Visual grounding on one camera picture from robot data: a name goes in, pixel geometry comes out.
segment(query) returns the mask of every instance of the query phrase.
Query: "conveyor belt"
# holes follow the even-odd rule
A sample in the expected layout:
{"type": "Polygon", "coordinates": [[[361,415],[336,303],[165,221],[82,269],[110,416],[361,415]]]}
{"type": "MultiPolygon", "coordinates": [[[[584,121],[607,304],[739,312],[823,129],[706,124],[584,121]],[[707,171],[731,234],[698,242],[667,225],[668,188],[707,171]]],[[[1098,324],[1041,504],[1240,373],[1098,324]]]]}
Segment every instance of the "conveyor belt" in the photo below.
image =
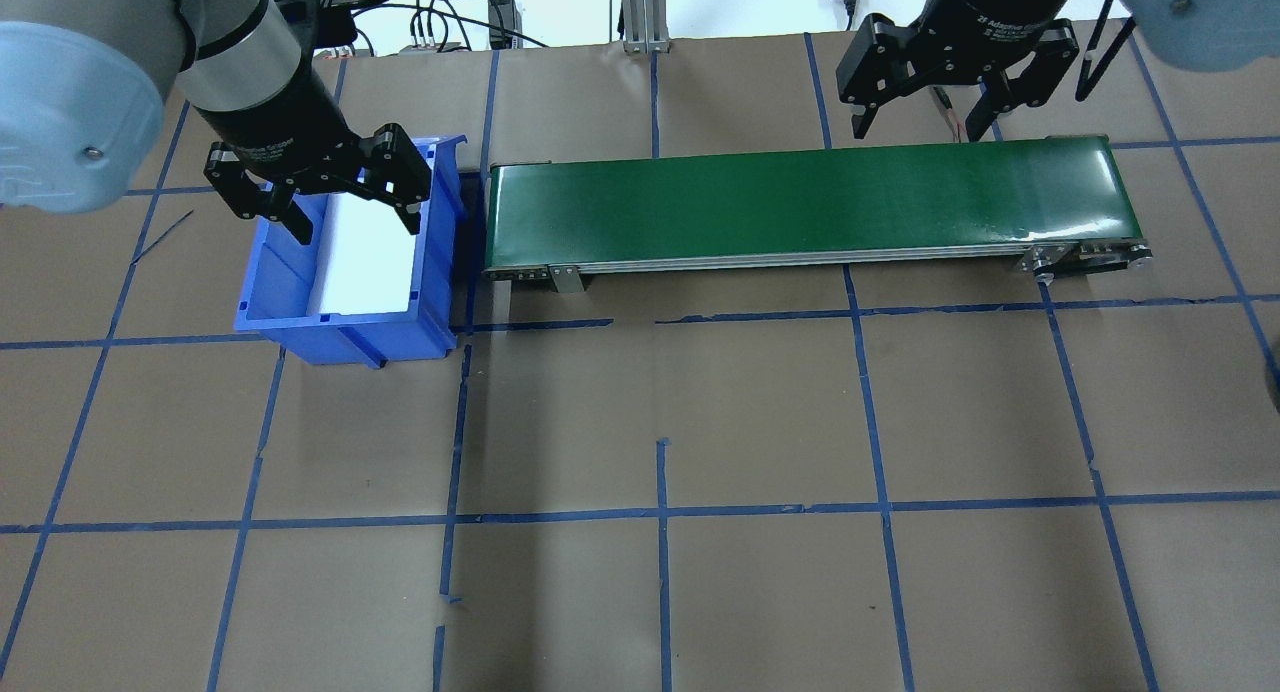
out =
{"type": "Polygon", "coordinates": [[[490,201],[489,276],[566,290],[586,272],[1151,256],[1105,137],[509,165],[490,201]]]}

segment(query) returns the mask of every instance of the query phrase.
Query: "white foam insert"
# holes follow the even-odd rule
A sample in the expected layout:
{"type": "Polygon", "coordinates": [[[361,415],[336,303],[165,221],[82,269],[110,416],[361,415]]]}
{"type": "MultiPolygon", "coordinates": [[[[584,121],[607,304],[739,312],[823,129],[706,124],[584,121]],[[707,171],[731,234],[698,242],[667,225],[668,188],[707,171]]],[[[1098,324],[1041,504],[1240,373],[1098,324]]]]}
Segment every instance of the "white foam insert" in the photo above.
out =
{"type": "Polygon", "coordinates": [[[416,240],[389,206],[329,194],[307,315],[404,312],[416,240]]]}

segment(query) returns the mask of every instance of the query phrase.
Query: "blue storage bin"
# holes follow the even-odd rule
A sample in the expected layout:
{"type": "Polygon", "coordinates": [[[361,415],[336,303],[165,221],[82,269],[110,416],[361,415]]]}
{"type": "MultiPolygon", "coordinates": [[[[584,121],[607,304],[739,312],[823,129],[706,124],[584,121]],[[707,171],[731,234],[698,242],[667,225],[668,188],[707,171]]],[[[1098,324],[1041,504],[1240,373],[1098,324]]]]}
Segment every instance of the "blue storage bin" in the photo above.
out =
{"type": "MultiPolygon", "coordinates": [[[[413,237],[413,271],[403,312],[307,312],[320,272],[329,205],[329,194],[311,194],[297,197],[302,212],[315,224],[310,246],[298,244],[279,224],[260,219],[236,329],[279,342],[311,365],[365,363],[380,368],[389,359],[447,356],[457,347],[457,336],[449,333],[449,272],[457,221],[465,214],[456,155],[463,141],[462,136],[413,139],[431,165],[433,177],[430,200],[422,205],[422,228],[413,237]]],[[[394,215],[389,208],[379,212],[394,215]]]]}

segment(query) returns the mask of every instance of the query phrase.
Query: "robotic arm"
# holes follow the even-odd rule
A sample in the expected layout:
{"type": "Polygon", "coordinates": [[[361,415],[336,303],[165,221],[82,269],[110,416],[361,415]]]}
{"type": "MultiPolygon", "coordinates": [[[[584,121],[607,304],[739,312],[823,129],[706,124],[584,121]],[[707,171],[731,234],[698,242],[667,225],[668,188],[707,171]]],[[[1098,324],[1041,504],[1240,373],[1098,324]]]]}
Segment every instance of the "robotic arm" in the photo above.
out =
{"type": "Polygon", "coordinates": [[[205,177],[238,217],[310,244],[293,194],[352,192],[416,235],[430,168],[399,124],[349,130],[311,68],[317,46],[355,40],[349,9],[380,1],[0,0],[0,201],[87,212],[119,200],[177,83],[223,139],[205,177]]]}
{"type": "MultiPolygon", "coordinates": [[[[1093,59],[1102,10],[1085,51],[1076,98],[1084,101],[1120,43],[1142,26],[1151,49],[1172,67],[1225,72],[1280,54],[1277,0],[1123,0],[1134,13],[1106,54],[1093,59]],[[1092,72],[1097,61],[1097,72],[1092,72]]],[[[1048,101],[1080,45],[1066,0],[927,0],[920,17],[899,27],[883,14],[863,19],[836,72],[840,98],[852,105],[854,134],[863,139],[884,104],[933,84],[982,84],[966,127],[979,139],[1000,114],[1048,101]],[[1030,58],[1016,78],[1009,68],[1030,58]]]]}

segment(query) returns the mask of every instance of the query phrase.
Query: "white wall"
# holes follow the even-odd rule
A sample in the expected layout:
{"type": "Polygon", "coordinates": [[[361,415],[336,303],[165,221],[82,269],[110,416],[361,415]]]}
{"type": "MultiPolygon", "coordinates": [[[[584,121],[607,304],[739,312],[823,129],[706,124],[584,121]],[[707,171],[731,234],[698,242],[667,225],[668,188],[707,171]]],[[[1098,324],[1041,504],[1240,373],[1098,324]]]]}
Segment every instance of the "white wall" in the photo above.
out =
{"type": "MultiPolygon", "coordinates": [[[[454,4],[462,17],[488,19],[484,0],[454,4]]],[[[517,4],[524,14],[525,33],[548,45],[563,46],[613,40],[621,0],[517,0],[517,4]]],[[[881,12],[905,26],[923,5],[924,0],[859,0],[858,19],[868,12],[881,12]]],[[[1102,0],[1071,0],[1064,15],[1093,19],[1101,5],[1102,0]]],[[[667,13],[673,37],[822,32],[842,29],[846,22],[844,5],[833,0],[667,0],[667,13]]],[[[1126,14],[1119,4],[1112,10],[1112,17],[1126,14]]],[[[406,9],[371,12],[360,17],[360,26],[374,40],[379,54],[389,54],[410,43],[411,15],[406,9]]],[[[470,29],[476,49],[483,49],[486,32],[480,27],[470,29]]],[[[452,38],[457,38],[456,29],[452,38]]]]}

